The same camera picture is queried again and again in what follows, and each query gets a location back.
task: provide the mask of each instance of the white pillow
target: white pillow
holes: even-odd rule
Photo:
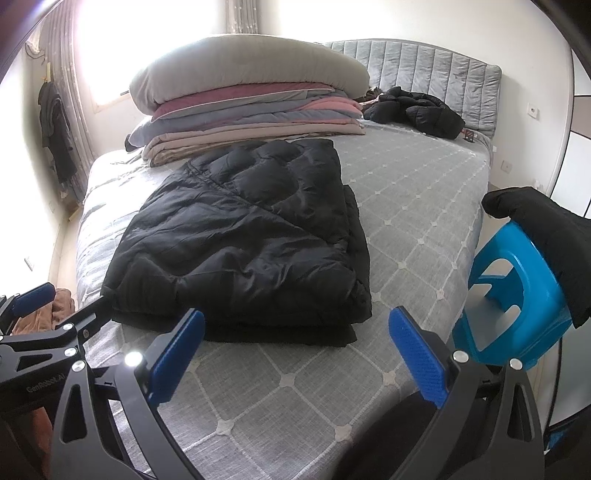
[[[321,82],[363,96],[369,73],[324,45],[267,35],[217,35],[177,48],[140,70],[129,85],[138,109],[152,115],[169,100],[244,83]]]

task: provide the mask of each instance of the gray mattress cover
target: gray mattress cover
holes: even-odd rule
[[[374,315],[355,325],[358,340],[346,348],[203,342],[159,411],[208,480],[328,478],[350,439],[415,389],[388,336],[389,310],[404,305],[447,338],[465,301],[487,146],[377,124],[364,137],[332,140],[368,238]],[[129,221],[180,164],[149,168],[123,151],[95,162],[77,245],[81,306],[99,296]],[[88,342],[88,358],[118,363],[154,336],[109,322]],[[133,461],[147,471],[125,415],[113,409]]]

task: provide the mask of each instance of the gray headboard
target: gray headboard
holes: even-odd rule
[[[492,137],[501,86],[501,68],[445,48],[388,38],[325,43],[361,62],[370,86],[400,86],[428,93],[462,116],[468,128]]]

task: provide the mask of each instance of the black down jacket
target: black down jacket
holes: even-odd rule
[[[456,138],[465,121],[443,101],[426,93],[405,92],[390,88],[363,112],[363,118],[379,124],[397,122],[415,127],[434,137]]]
[[[369,252],[331,140],[247,141],[172,173],[131,220],[102,294],[117,321],[206,339],[344,346],[371,316]]]

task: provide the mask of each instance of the stack of folded blankets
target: stack of folded blankets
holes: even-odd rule
[[[266,35],[220,35],[178,48],[134,77],[151,115],[128,137],[150,166],[237,141],[362,135],[369,83],[356,60],[325,46]]]

